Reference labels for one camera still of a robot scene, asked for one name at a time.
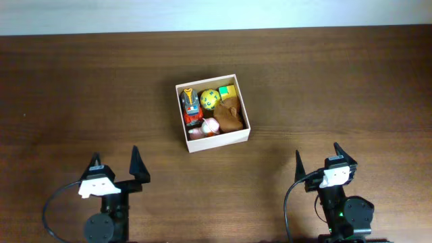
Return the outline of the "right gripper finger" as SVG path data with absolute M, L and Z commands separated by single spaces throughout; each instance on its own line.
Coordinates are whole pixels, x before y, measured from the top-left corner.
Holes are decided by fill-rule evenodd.
M 333 146 L 336 154 L 343 156 L 349 165 L 357 165 L 357 162 L 337 142 L 334 142 Z
M 306 176 L 306 172 L 302 163 L 300 152 L 298 150 L 296 150 L 295 156 L 296 156 L 296 168 L 295 168 L 294 181 L 299 182 Z

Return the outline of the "red grey toy truck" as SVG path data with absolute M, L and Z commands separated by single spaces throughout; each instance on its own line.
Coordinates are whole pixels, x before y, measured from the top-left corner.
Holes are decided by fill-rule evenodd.
M 193 88 L 184 89 L 180 95 L 184 121 L 187 126 L 199 125 L 203 122 L 203 111 L 200 107 L 198 93 Z

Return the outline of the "pink white duck toy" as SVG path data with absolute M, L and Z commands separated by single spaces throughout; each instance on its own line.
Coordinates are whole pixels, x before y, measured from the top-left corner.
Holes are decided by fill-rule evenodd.
M 188 130 L 188 135 L 191 140 L 198 140 L 215 135 L 219 135 L 219 122 L 215 118 L 203 119 L 203 123 L 199 128 Z

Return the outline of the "brown plush toy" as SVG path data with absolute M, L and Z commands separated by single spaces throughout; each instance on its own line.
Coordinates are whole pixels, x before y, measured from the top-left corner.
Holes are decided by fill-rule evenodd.
M 221 101 L 215 107 L 213 117 L 219 123 L 220 130 L 223 133 L 235 132 L 244 129 L 240 112 L 241 104 L 239 98 L 231 97 Z

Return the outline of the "yellow ball blue letters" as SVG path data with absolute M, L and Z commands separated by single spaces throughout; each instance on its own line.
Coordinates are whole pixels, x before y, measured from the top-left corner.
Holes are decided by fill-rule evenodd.
M 200 96 L 200 104 L 207 111 L 214 110 L 216 105 L 219 104 L 220 100 L 221 97 L 219 92 L 213 89 L 204 90 Z

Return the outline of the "multicolour puzzle cube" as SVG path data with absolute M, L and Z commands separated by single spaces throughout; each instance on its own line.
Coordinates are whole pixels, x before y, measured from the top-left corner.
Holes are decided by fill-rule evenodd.
M 236 87 L 234 85 L 220 86 L 218 91 L 222 101 L 237 97 Z

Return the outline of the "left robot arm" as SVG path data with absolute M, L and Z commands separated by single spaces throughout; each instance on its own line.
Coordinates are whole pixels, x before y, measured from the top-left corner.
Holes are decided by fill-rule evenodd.
M 132 180 L 116 182 L 112 169 L 101 163 L 100 154 L 92 156 L 80 178 L 78 194 L 82 198 L 99 197 L 101 209 L 84 225 L 87 242 L 129 241 L 129 195 L 142 192 L 142 185 L 151 181 L 137 146 L 132 148 L 129 174 Z

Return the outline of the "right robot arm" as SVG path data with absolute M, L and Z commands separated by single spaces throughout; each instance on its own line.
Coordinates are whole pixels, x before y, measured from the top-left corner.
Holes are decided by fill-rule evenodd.
M 306 192 L 316 192 L 320 200 L 329 233 L 318 236 L 319 242 L 365 242 L 372 233 L 375 206 L 360 196 L 346 196 L 344 186 L 354 179 L 358 163 L 338 143 L 333 146 L 336 156 L 309 174 L 296 151 L 295 181 L 303 183 Z

